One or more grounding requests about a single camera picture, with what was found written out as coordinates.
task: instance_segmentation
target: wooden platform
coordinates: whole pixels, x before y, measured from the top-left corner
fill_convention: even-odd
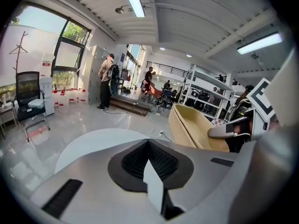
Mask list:
[[[130,98],[123,97],[123,96],[116,96],[116,97],[111,97],[110,105],[115,106],[115,107],[120,108],[125,111],[129,111],[131,113],[138,114],[138,115],[141,115],[140,114],[140,112],[141,112],[142,115],[145,116],[147,114],[147,112],[149,111],[150,107],[145,104],[137,104],[137,105],[135,105],[135,108],[134,108],[135,102],[136,102],[136,100],[134,100],[134,99],[130,99]]]

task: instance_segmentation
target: white floor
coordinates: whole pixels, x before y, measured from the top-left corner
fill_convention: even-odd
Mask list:
[[[111,107],[107,112],[126,111]],[[152,114],[149,116],[152,116],[151,122],[154,125],[152,134],[158,136],[160,130],[164,130],[166,136],[173,140],[168,119]],[[122,128],[154,138],[149,134],[152,130],[149,119],[133,113],[108,114],[98,110],[96,105],[71,105],[68,112],[56,112],[48,120],[50,131],[36,132],[39,128],[43,130],[44,124],[29,129],[28,132],[35,135],[29,143],[20,128],[14,125],[7,128],[6,140],[0,137],[1,172],[11,188],[28,198],[54,174],[56,162],[68,144],[85,133],[105,128]]]

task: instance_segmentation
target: black pants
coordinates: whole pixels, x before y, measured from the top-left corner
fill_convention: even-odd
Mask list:
[[[100,107],[109,107],[110,105],[110,89],[109,89],[109,81],[103,81],[101,83],[101,104]]]

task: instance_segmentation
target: coat rack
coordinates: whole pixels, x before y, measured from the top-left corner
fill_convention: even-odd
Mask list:
[[[23,38],[24,38],[24,36],[26,36],[26,35],[28,35],[28,34],[25,34],[25,31],[23,32],[23,35],[22,35],[22,38],[21,38],[21,42],[20,42],[20,44],[19,45],[17,45],[17,48],[16,49],[14,49],[14,50],[12,50],[9,54],[18,54],[18,56],[17,56],[17,60],[16,60],[16,67],[13,67],[14,69],[15,69],[15,73],[17,74],[17,72],[18,72],[18,62],[19,62],[19,55],[20,55],[20,53],[28,53],[23,47],[22,47],[22,42],[23,42]]]

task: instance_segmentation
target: beige seat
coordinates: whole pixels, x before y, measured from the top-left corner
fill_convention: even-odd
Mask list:
[[[224,139],[208,137],[207,132],[213,125],[196,109],[184,105],[173,105],[168,122],[175,142],[180,145],[229,152]]]

